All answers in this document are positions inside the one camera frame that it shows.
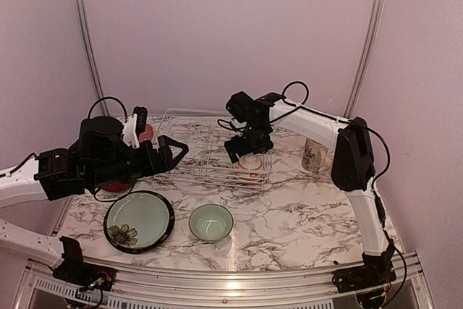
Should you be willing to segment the light green floral bowl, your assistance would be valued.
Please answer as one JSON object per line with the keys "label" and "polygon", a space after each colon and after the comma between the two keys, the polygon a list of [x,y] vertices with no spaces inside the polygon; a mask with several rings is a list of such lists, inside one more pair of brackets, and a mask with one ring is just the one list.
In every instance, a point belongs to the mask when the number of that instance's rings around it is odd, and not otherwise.
{"label": "light green floral bowl", "polygon": [[218,204],[197,207],[189,217],[191,233],[203,242],[218,242],[229,236],[234,226],[232,214]]}

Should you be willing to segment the tall seashell ceramic mug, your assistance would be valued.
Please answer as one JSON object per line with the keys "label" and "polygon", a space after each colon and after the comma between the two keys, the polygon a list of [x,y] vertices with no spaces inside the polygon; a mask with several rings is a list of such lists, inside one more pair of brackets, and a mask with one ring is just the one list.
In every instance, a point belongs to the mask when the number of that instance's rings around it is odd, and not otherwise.
{"label": "tall seashell ceramic mug", "polygon": [[331,168],[332,151],[324,145],[307,138],[302,155],[302,168],[318,173]]}

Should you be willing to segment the pink dotted scalloped plate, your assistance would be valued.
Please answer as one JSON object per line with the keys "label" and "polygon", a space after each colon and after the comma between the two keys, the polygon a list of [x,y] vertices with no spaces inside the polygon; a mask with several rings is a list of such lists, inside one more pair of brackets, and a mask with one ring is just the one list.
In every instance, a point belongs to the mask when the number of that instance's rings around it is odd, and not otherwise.
{"label": "pink dotted scalloped plate", "polygon": [[152,141],[154,137],[154,129],[150,124],[146,124],[145,126],[145,131],[141,133],[138,137],[138,140],[140,143],[143,143],[145,141]]}

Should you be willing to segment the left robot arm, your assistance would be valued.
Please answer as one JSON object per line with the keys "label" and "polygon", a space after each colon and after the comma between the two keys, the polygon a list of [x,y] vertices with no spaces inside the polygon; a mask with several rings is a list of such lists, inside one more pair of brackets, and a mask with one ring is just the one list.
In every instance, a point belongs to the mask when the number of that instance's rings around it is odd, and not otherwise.
{"label": "left robot arm", "polygon": [[16,167],[1,171],[1,207],[54,201],[175,169],[188,146],[165,135],[155,145],[141,142],[144,130],[135,119],[84,119],[69,148],[31,153]]}

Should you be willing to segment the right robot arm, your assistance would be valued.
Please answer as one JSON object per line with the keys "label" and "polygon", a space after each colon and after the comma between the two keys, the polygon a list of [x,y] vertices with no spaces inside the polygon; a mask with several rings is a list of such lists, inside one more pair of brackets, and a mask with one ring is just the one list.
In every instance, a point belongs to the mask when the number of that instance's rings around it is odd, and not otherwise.
{"label": "right robot arm", "polygon": [[235,93],[226,110],[241,125],[231,140],[224,143],[231,162],[248,154],[267,153],[273,148],[273,126],[296,132],[333,151],[332,182],[352,205],[360,227],[363,254],[358,279],[373,286],[386,275],[394,254],[394,242],[385,230],[386,213],[376,192],[373,147],[374,133],[364,119],[335,117],[286,101],[278,93],[253,99],[245,92]]}

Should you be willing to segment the red floral plate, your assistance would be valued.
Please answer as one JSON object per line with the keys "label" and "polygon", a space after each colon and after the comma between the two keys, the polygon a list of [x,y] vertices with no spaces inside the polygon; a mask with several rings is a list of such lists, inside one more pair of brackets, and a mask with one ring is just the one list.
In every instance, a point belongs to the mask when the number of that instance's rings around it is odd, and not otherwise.
{"label": "red floral plate", "polygon": [[122,192],[127,189],[130,189],[132,186],[131,183],[122,183],[122,182],[115,182],[110,185],[104,185],[101,187],[102,190],[106,192]]}

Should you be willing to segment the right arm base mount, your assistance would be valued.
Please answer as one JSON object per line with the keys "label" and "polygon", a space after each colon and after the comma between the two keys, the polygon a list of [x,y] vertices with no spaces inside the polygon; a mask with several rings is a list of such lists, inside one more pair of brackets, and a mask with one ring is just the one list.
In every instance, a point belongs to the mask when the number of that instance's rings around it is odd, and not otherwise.
{"label": "right arm base mount", "polygon": [[362,254],[361,266],[342,268],[333,272],[332,283],[338,293],[367,289],[396,280],[396,273],[391,261],[395,253],[393,240],[388,241],[385,251],[379,256]]}

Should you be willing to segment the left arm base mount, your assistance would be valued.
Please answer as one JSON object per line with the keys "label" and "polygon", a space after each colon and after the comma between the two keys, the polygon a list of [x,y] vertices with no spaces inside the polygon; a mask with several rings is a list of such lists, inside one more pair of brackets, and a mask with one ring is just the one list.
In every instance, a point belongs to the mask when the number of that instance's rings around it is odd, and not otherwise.
{"label": "left arm base mount", "polygon": [[98,285],[103,291],[111,291],[116,276],[114,268],[85,262],[80,244],[75,239],[63,236],[59,241],[63,251],[59,265],[53,267],[55,278],[80,285],[85,290]]}

